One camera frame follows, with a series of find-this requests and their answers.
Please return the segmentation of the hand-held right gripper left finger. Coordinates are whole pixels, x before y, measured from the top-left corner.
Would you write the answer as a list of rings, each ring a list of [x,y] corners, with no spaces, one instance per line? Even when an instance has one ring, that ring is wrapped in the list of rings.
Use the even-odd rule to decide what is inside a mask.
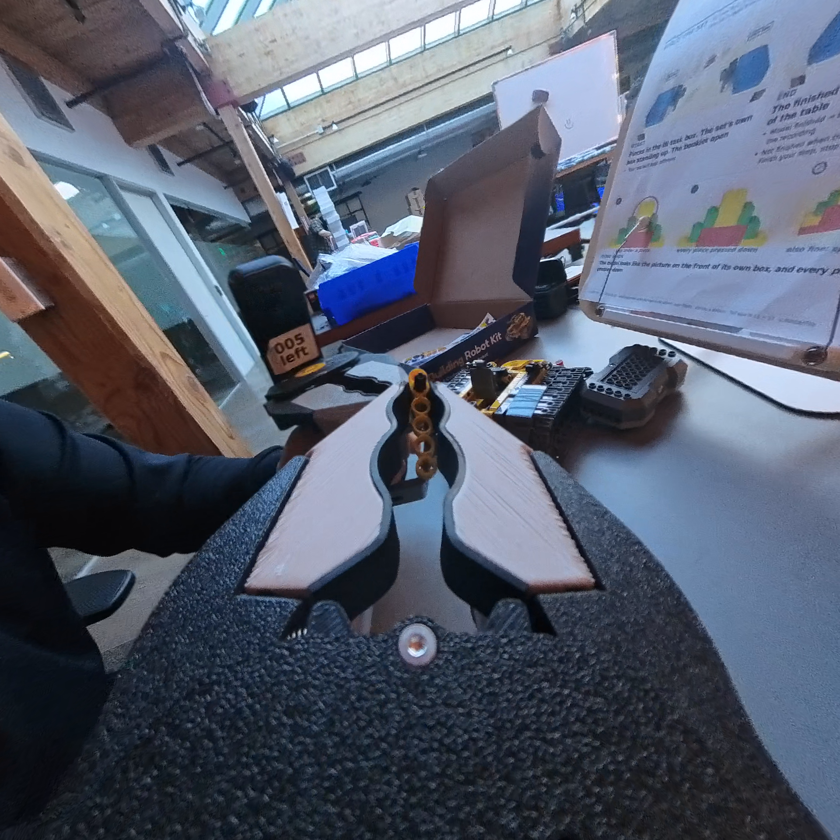
[[[308,462],[245,582],[251,595],[314,594],[380,535],[385,503],[371,473],[392,429],[392,384],[308,452]]]

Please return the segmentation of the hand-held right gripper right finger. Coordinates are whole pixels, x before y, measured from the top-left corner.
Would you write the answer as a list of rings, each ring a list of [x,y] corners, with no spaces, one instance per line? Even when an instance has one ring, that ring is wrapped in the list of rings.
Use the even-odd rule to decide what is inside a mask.
[[[456,594],[589,591],[595,577],[529,446],[442,385],[440,563]]]

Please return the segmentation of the yellow thin holed block beam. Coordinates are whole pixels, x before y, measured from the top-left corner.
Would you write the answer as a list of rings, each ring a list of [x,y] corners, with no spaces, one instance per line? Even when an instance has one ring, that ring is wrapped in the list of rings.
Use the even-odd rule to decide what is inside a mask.
[[[426,372],[414,368],[408,375],[410,391],[408,450],[415,458],[416,478],[431,480],[438,472],[437,433],[433,419],[433,388]]]

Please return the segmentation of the small black yellow block assembly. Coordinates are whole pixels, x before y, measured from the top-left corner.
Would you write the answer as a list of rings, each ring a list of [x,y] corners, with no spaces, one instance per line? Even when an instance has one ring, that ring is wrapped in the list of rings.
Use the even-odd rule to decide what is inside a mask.
[[[417,476],[417,457],[409,454],[388,486],[393,506],[422,501],[427,496],[428,481]]]

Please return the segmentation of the person's left forearm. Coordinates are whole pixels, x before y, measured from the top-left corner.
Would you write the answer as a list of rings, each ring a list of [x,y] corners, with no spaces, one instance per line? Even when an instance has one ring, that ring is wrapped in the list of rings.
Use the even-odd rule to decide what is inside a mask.
[[[198,550],[277,472],[251,458],[155,455],[2,400],[2,565],[50,548],[101,556]]]

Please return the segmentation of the person's left hand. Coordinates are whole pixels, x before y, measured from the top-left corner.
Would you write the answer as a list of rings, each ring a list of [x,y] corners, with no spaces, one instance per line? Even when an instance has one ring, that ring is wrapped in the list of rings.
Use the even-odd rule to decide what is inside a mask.
[[[292,429],[282,448],[277,471],[283,469],[295,457],[308,456],[308,453],[323,441],[324,438],[326,438],[326,434],[315,426],[297,426]]]

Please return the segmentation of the white plastic bag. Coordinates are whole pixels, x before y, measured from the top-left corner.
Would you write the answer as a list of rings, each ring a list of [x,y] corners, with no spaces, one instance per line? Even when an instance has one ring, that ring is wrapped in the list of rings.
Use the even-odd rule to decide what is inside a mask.
[[[351,243],[346,248],[331,254],[320,254],[318,264],[310,276],[310,288],[315,288],[326,280],[334,279],[396,253],[395,248],[383,248],[363,241]]]

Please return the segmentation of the black yellow toy block vehicle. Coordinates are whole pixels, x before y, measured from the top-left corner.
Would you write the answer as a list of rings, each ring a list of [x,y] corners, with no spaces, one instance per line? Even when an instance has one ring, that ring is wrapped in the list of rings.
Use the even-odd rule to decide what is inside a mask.
[[[581,395],[592,373],[588,367],[547,360],[476,360],[444,383],[532,449],[556,456],[580,415]]]

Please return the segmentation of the brown cardboard box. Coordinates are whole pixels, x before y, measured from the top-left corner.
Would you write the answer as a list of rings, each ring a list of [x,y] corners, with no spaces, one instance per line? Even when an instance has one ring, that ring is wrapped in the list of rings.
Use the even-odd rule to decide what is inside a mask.
[[[436,326],[532,301],[560,147],[538,106],[429,179],[414,285]]]

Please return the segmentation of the wooden table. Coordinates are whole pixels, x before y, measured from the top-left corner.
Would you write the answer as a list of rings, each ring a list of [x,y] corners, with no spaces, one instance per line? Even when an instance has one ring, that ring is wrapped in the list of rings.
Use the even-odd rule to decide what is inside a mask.
[[[53,303],[24,330],[122,436],[165,455],[251,455],[5,118],[1,222],[2,256]]]

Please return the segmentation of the dark grey studded block shell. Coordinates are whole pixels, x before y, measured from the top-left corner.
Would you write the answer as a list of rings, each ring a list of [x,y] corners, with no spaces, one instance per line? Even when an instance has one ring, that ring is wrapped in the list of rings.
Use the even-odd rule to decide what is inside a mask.
[[[581,394],[583,419],[613,429],[646,425],[657,407],[678,391],[688,365],[677,352],[633,344],[615,353],[587,379]]]

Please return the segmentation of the black device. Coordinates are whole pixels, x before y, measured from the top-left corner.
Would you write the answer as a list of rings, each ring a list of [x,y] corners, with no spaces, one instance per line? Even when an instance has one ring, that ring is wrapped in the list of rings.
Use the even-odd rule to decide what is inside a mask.
[[[539,262],[532,299],[538,321],[553,320],[565,314],[570,305],[570,293],[562,259],[542,259]]]

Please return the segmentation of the black office chair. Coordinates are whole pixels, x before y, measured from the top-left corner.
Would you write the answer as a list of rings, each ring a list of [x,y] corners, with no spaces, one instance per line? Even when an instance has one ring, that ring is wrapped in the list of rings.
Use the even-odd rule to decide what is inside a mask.
[[[110,618],[126,602],[136,582],[130,570],[106,570],[64,583],[68,598],[85,627]]]

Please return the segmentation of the person's dark clothed body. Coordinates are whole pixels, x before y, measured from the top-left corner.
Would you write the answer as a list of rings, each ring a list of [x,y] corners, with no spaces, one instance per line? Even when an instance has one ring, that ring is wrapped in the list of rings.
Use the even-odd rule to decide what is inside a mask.
[[[109,691],[98,646],[33,533],[1,513],[1,827],[45,806]]]

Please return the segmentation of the white board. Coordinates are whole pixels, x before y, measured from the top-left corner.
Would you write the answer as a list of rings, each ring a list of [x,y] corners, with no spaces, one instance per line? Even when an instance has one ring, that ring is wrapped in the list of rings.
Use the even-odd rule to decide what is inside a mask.
[[[544,107],[560,136],[561,161],[614,144],[623,121],[616,32],[502,78],[492,93],[501,129]]]

